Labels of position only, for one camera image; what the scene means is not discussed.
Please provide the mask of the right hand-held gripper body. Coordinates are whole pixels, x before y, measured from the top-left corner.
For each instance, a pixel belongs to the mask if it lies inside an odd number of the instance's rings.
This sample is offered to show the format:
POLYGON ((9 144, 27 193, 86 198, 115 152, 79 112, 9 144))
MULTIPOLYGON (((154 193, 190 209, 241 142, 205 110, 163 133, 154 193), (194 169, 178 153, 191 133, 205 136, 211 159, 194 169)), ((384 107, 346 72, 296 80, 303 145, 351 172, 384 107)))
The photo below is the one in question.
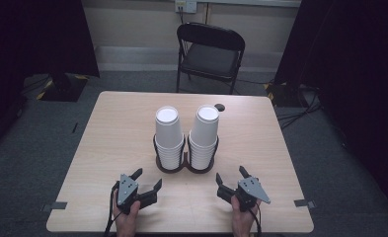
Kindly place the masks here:
POLYGON ((263 189, 258 178, 249 177, 240 180, 237 185, 237 189, 233 190, 222 184, 217 189, 217 196, 228 203, 230 203, 231 198, 235 196, 240 202, 240 209, 242 212, 253 208, 258 199, 267 204, 271 203, 269 196, 263 189))

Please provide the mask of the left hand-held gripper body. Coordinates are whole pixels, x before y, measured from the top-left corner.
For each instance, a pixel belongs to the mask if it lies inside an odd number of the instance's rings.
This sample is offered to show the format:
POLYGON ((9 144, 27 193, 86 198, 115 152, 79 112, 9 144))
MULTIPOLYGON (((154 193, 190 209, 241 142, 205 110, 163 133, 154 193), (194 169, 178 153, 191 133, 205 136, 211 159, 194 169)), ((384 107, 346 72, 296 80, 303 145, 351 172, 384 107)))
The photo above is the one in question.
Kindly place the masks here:
POLYGON ((126 174, 120 176, 118 182, 116 205, 124 214, 130 213, 131 205, 139 200, 140 209, 157 202, 157 193, 153 189, 144 194, 138 193, 138 183, 126 174))

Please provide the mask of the person's left hand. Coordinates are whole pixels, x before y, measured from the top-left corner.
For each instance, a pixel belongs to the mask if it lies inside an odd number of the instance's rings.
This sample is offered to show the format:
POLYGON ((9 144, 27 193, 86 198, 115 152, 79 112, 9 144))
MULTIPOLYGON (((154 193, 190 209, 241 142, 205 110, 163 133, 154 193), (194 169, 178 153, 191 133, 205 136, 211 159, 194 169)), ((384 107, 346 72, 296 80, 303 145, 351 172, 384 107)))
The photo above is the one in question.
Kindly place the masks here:
POLYGON ((124 214, 116 205, 116 193, 113 197, 113 216, 116 224, 116 237, 135 237, 136 219, 140 208, 140 201, 135 201, 130 207, 130 213, 124 214))

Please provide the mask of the person's right hand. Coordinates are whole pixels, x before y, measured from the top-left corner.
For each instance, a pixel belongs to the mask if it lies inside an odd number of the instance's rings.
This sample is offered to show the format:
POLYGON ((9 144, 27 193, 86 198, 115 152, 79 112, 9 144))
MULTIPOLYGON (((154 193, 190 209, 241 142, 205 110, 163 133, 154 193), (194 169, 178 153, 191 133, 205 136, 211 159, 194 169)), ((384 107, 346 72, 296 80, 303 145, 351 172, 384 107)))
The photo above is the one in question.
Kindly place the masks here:
POLYGON ((232 205, 232 232, 234 237, 249 237, 251 228, 255 222, 255 216, 258 213, 258 207, 261 202, 258 200, 251 211, 242 212, 240 202, 233 196, 232 205))

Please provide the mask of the black double cup holder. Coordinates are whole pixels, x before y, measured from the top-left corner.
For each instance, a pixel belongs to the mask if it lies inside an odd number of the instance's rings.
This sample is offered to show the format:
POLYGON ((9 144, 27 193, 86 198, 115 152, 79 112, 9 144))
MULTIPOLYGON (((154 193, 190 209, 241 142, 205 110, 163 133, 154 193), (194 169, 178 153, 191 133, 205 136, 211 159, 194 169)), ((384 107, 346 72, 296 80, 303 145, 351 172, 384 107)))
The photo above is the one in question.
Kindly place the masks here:
POLYGON ((157 143, 153 137, 156 152, 156 165, 164 173, 177 173, 187 168, 196 174, 205 174, 214 164, 214 156, 218 148, 219 138, 210 146, 199 146, 187 136, 173 148, 166 148, 157 143))

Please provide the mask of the stack of white paper cups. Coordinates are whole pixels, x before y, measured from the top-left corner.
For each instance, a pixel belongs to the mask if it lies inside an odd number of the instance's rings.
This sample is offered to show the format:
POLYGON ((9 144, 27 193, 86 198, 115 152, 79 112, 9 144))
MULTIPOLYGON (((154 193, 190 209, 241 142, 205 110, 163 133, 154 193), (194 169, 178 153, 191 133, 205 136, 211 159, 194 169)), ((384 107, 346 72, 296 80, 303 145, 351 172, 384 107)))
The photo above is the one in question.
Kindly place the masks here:
POLYGON ((195 114, 189 135, 190 164, 196 170, 209 167, 217 147, 219 111, 215 106, 202 105, 195 114))
POLYGON ((161 166, 165 170, 176 170, 182 164, 185 137, 179 113, 174 107, 165 106, 156 112, 154 144, 161 166))

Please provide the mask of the grey tape strip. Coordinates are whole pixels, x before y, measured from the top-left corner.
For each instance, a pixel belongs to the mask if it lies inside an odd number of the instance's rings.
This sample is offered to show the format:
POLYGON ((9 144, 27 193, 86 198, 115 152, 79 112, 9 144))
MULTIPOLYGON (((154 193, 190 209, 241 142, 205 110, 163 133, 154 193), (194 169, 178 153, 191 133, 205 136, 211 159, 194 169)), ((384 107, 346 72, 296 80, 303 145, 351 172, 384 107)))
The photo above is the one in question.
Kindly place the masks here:
POLYGON ((41 208, 41 210, 43 212, 51 212, 54 209, 65 209, 66 206, 67 206, 67 202, 66 201, 55 201, 55 202, 52 202, 52 203, 45 204, 41 208))
POLYGON ((316 203, 315 203, 314 200, 296 199, 294 201, 294 204, 295 204, 296 207, 306 206, 309 209, 316 207, 316 203))

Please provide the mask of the black stand base striped tape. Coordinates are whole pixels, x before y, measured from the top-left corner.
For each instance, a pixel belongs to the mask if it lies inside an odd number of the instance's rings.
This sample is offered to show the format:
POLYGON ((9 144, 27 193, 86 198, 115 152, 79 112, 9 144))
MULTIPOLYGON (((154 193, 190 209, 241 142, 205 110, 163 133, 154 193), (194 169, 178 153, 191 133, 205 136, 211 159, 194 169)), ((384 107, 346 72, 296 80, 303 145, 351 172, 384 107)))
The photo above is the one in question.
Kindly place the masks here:
POLYGON ((60 77, 36 74, 24 81, 21 94, 27 98, 50 102, 77 102, 89 78, 78 74, 60 77))
POLYGON ((277 108, 308 108, 309 103, 305 99, 302 90, 292 88, 286 84, 275 85, 267 83, 264 85, 268 98, 272 105, 277 108))

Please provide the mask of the black folding chair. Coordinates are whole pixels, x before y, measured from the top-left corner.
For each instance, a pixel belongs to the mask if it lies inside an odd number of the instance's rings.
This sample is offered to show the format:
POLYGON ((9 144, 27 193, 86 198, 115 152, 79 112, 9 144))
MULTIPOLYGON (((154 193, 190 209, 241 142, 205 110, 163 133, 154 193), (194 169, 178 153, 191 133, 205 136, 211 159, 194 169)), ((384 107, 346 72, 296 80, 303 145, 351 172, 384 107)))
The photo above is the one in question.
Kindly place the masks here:
POLYGON ((176 91, 181 74, 230 84, 235 89, 241 67, 245 41, 235 31, 203 23, 184 23, 177 28, 179 43, 176 91))

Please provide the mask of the dark curtain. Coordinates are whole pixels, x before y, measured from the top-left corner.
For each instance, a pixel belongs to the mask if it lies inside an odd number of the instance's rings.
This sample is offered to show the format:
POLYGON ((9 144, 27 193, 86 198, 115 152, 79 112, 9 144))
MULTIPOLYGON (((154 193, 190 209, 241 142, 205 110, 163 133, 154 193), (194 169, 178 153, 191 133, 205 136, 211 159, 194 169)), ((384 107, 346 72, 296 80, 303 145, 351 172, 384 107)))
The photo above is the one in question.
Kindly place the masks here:
POLYGON ((0 138, 35 74, 100 75, 82 0, 0 0, 0 138))
POLYGON ((274 81, 319 89, 388 198, 388 0, 301 0, 274 81))

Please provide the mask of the white wall socket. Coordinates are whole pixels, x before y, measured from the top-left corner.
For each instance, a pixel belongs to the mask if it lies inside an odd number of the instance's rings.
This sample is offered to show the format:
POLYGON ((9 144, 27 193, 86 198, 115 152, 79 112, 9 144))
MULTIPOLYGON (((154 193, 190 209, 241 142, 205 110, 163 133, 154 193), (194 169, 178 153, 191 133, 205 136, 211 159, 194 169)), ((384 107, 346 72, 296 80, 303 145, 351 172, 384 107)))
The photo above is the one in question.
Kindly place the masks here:
POLYGON ((175 0, 175 11, 177 13, 195 14, 197 3, 192 0, 175 0))

